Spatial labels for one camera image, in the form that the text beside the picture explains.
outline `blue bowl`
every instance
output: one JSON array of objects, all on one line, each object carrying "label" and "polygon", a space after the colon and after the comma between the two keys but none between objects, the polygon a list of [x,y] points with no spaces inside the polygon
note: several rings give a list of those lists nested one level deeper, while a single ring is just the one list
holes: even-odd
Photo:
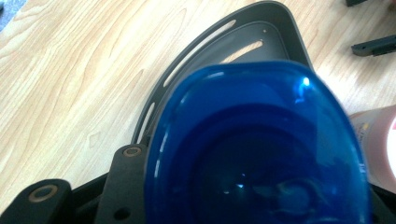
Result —
[{"label": "blue bowl", "polygon": [[149,146],[148,223],[371,223],[368,192],[347,116],[297,63],[193,73]]}]

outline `black plastic tray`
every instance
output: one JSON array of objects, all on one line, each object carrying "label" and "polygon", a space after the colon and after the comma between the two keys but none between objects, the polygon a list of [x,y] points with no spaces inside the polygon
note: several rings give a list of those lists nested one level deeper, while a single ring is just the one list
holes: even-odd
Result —
[{"label": "black plastic tray", "polygon": [[149,144],[153,124],[169,91],[195,70],[218,63],[290,60],[312,69],[290,11],[273,1],[243,7],[212,25],[170,64],[137,122],[132,143]]}]

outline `wooden table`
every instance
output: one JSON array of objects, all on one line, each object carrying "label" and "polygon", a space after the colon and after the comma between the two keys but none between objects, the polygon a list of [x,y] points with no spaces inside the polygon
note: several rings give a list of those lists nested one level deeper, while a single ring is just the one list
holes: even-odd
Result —
[{"label": "wooden table", "polygon": [[[0,213],[45,178],[108,171],[156,80],[203,30],[253,1],[29,0],[0,33]],[[396,34],[387,1],[283,0],[347,113],[396,104],[396,54],[350,45]]]}]

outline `white object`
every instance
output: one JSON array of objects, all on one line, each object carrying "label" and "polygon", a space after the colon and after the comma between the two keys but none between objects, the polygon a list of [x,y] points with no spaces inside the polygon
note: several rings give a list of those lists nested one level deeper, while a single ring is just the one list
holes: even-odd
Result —
[{"label": "white object", "polygon": [[369,181],[396,193],[396,105],[350,116],[367,161]]}]

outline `black bracket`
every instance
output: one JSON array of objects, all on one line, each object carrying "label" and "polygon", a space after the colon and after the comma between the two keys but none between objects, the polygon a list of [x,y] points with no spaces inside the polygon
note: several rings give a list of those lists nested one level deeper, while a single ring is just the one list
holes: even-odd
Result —
[{"label": "black bracket", "polygon": [[352,51],[358,56],[378,56],[396,51],[396,35],[364,42],[352,46]]},{"label": "black bracket", "polygon": [[0,217],[0,223],[71,223],[72,191],[62,179],[48,179],[24,189]]},{"label": "black bracket", "polygon": [[144,168],[147,147],[129,145],[113,158],[95,224],[146,223],[144,208]]}]

